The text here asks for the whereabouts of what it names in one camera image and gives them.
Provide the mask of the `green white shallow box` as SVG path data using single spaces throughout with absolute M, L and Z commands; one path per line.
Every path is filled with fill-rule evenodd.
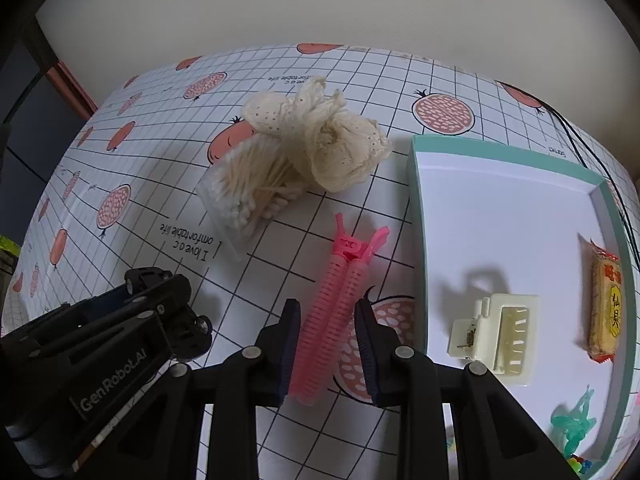
M 562 158 L 462 136 L 417 136 L 408 171 L 426 354 L 450 362 L 452 324 L 480 298 L 537 296 L 533 374 L 512 393 L 549 429 L 555 410 L 593 388 L 597 423 L 578 454 L 591 478 L 616 477 L 639 440 L 639 274 L 608 182 Z M 620 343 L 604 363 L 586 350 L 593 247 L 623 271 Z

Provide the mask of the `white grid pomegranate tablecloth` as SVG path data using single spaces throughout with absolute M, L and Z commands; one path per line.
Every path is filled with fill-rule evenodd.
M 260 226 L 233 259 L 213 234 L 195 187 L 217 148 L 242 130 L 242 105 L 262 90 L 292 94 L 313 76 L 375 119 L 390 156 L 369 177 L 331 194 L 308 191 Z M 407 53 L 337 44 L 250 47 L 187 58 L 130 78 L 77 129 L 37 203 L 6 294 L 6 326 L 62 302 L 118 285 L 155 264 L 185 275 L 193 303 L 212 320 L 213 345 L 196 365 L 220 362 L 285 299 L 314 296 L 334 218 L 352 234 L 379 226 L 390 241 L 374 257 L 374 296 L 384 309 L 416 293 L 406 165 L 410 143 L 430 133 L 429 100 L 463 108 L 462 136 L 579 162 L 612 184 L 629 229 L 639 202 L 622 166 L 589 134 L 513 84 Z

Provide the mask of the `colourful small toy cluster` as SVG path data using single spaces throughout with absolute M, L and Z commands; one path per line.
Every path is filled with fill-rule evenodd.
M 581 477 L 589 472 L 592 467 L 592 463 L 590 462 L 590 460 L 586 460 L 585 458 L 574 454 L 568 456 L 566 461 L 570 465 L 570 468 L 572 468 L 576 472 L 576 474 Z

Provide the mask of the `cream knitted cloth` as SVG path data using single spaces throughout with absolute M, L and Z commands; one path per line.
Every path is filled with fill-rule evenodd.
M 325 91 L 326 78 L 313 76 L 294 96 L 259 92 L 243 105 L 242 116 L 257 133 L 280 142 L 304 180 L 339 193 L 366 180 L 392 148 L 376 120 L 349 110 L 340 90 Z

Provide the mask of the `cream hair claw clip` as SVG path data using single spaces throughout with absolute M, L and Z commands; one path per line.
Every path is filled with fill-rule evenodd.
M 452 326 L 448 354 L 480 361 L 505 385 L 528 386 L 537 347 L 538 296 L 493 294 Z

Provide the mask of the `pink hair roller clip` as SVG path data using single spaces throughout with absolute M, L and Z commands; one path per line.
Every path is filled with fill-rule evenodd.
M 326 388 L 348 336 L 355 304 L 367 289 L 371 260 L 390 235 L 390 229 L 383 226 L 364 242 L 346 233 L 341 214 L 335 216 L 335 221 L 326 272 L 300 329 L 288 390 L 305 405 L 314 404 Z

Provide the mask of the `yellow rice cracker packet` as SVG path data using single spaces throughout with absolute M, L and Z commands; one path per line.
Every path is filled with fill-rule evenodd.
M 588 324 L 586 350 L 599 364 L 615 360 L 623 329 L 623 271 L 620 257 L 594 244 L 580 240 L 585 265 L 585 294 Z

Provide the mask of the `cotton swabs plastic bag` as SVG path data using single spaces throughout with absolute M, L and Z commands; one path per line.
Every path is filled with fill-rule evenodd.
M 255 134 L 214 162 L 198 181 L 216 237 L 234 258 L 254 232 L 306 192 L 308 184 L 272 136 Z

